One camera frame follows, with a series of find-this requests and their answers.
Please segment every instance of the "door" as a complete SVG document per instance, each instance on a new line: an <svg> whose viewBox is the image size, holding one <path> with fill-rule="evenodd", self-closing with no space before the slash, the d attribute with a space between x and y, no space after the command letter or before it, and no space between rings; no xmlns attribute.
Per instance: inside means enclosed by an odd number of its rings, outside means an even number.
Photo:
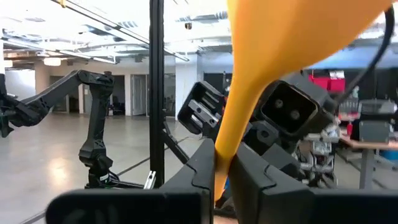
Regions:
<svg viewBox="0 0 398 224"><path fill-rule="evenodd" d="M132 76L132 115L146 114L146 76Z"/></svg>

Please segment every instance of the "camera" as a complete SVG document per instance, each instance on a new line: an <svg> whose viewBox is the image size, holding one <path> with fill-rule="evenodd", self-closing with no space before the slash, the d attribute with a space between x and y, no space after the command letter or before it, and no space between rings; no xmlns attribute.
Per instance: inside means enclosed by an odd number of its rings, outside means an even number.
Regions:
<svg viewBox="0 0 398 224"><path fill-rule="evenodd" d="M185 28L186 28L187 30L191 30L191 29L192 29L192 23L191 23L191 22L186 22L186 23L184 24L184 26L185 26Z"/></svg>

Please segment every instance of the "gray floor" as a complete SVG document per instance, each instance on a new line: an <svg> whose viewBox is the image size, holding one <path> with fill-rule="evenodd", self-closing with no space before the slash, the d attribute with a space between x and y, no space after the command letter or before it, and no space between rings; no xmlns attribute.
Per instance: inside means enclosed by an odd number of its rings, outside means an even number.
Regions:
<svg viewBox="0 0 398 224"><path fill-rule="evenodd" d="M38 126L18 128L8 138L0 139L2 223L21 223L43 211L57 195L83 188L88 169L77 154L86 139L87 125L88 118L84 116L52 114ZM192 155L201 143L198 136L174 121L169 126L177 139L184 139L180 146ZM149 122L146 118L108 118L104 140L108 155L114 160L112 171L121 172L149 157ZM165 152L165 164L166 179L182 166L170 150ZM143 184L148 171L149 162L144 162L121 178ZM336 175L340 187L358 188L359 171L339 158ZM398 183L398 177L389 178Z"/></svg>

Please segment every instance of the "ceiling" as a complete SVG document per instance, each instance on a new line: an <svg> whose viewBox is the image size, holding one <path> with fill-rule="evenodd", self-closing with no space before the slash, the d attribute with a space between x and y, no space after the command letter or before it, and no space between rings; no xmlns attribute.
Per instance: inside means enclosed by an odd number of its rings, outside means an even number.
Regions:
<svg viewBox="0 0 398 224"><path fill-rule="evenodd" d="M225 0L164 0L165 51L232 52ZM32 63L46 57L117 63L148 55L149 0L0 0L4 58ZM384 17L351 47L377 45Z"/></svg>

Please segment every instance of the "black metal pole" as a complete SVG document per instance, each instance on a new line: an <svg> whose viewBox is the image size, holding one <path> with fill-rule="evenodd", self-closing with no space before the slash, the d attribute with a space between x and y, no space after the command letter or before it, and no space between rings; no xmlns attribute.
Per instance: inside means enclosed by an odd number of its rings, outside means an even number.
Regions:
<svg viewBox="0 0 398 224"><path fill-rule="evenodd" d="M164 0L150 0L149 27L149 156L156 171L154 187L164 183L163 92L164 92Z"/></svg>

